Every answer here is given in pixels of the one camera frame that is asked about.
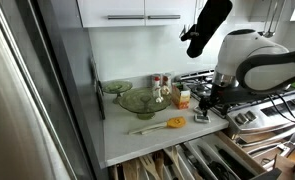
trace drawer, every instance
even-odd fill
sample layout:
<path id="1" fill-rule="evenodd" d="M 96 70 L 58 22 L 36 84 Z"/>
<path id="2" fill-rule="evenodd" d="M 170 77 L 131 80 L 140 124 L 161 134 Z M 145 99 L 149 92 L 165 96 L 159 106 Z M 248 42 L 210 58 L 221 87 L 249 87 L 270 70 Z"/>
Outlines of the drawer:
<path id="1" fill-rule="evenodd" d="M 187 151 L 189 151 L 197 160 L 196 167 L 198 167 L 199 171 L 194 168 L 195 166 L 193 165 L 193 163 L 190 163 L 190 160 L 184 153 L 184 151 L 186 151 L 185 148 L 188 149 Z M 172 153 L 166 153 L 168 151 L 172 151 L 173 149 L 177 150 L 177 159 L 179 164 L 178 168 L 168 156 Z M 228 176 L 228 178 L 226 179 L 246 179 L 248 177 L 246 176 L 246 174 L 239 174 L 239 171 L 233 168 L 235 167 L 235 163 L 232 168 L 230 167 L 230 164 L 233 163 L 230 161 L 230 159 L 227 159 L 226 161 L 226 154 L 222 154 L 222 151 L 223 153 L 228 153 L 241 165 L 240 167 L 238 167 L 238 169 L 245 168 L 243 172 L 248 171 L 248 173 L 246 174 L 252 174 L 251 177 L 255 177 L 266 172 L 266 170 L 262 166 L 260 166 L 255 160 L 253 160 L 245 151 L 237 146 L 224 133 L 216 132 L 158 151 L 158 153 L 161 152 L 164 155 L 164 164 L 162 165 L 164 177 L 163 179 L 170 180 L 174 177 L 177 177 L 178 179 L 183 180 L 199 180 L 201 179 L 199 178 L 199 174 L 201 174 L 201 176 L 205 179 L 213 180 L 218 180 L 222 179 L 221 177 L 226 177 L 223 175 Z M 155 159 L 155 154 L 156 152 L 149 155 L 153 157 L 153 159 Z M 127 177 L 126 178 L 123 175 L 128 172 L 128 165 L 126 163 L 131 164 L 129 169 L 134 171 L 134 173 L 139 174 L 139 179 L 155 179 L 151 173 L 146 171 L 139 158 L 135 158 L 111 167 L 110 169 L 112 177 L 114 177 L 113 179 L 132 179 L 129 176 L 125 175 Z"/>

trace open drawer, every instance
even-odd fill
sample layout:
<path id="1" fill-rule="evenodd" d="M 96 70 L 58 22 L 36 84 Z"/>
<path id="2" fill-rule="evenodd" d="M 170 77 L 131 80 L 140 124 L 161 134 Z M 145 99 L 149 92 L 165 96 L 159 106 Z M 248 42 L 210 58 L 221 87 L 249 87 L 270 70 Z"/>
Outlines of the open drawer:
<path id="1" fill-rule="evenodd" d="M 222 132 L 202 136 L 197 139 L 165 148 L 162 151 L 158 151 L 158 153 L 159 152 L 162 152 L 164 155 L 164 163 L 161 165 L 163 172 L 161 174 L 164 180 L 172 180 L 175 178 L 182 180 L 200 180 L 202 178 L 213 180 L 240 180 L 251 179 L 266 172 L 262 166 Z M 153 157 L 153 160 L 155 160 L 155 153 L 149 154 L 150 157 Z M 175 163 L 175 158 L 170 158 L 175 154 L 177 156 L 177 164 Z M 129 171 L 139 174 L 139 179 L 156 179 L 152 173 L 144 168 L 139 159 L 140 158 L 136 158 L 124 163 L 132 163 L 135 161 L 139 164 L 133 164 L 129 167 Z M 136 180 L 137 176 L 132 177 L 128 175 L 128 167 L 127 169 L 124 169 L 124 163 L 115 165 L 111 168 L 113 169 L 113 177 L 117 176 L 114 179 Z"/>

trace white countertop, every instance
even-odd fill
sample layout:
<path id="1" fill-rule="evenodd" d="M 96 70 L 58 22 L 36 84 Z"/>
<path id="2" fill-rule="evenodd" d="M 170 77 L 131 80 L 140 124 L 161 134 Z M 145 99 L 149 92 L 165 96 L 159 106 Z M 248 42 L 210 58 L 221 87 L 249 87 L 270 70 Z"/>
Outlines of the white countertop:
<path id="1" fill-rule="evenodd" d="M 156 112 L 151 120 L 140 120 L 136 114 L 112 103 L 116 95 L 104 96 L 106 120 L 104 120 L 106 166 L 139 157 L 141 155 L 185 142 L 228 127 L 228 121 L 208 111 L 211 122 L 208 124 L 194 121 L 193 108 L 198 101 L 191 98 L 189 108 L 179 110 L 172 103 L 165 110 Z M 128 131 L 147 125 L 167 121 L 170 118 L 183 116 L 187 123 L 182 128 L 164 128 L 146 135 L 128 135 Z"/>

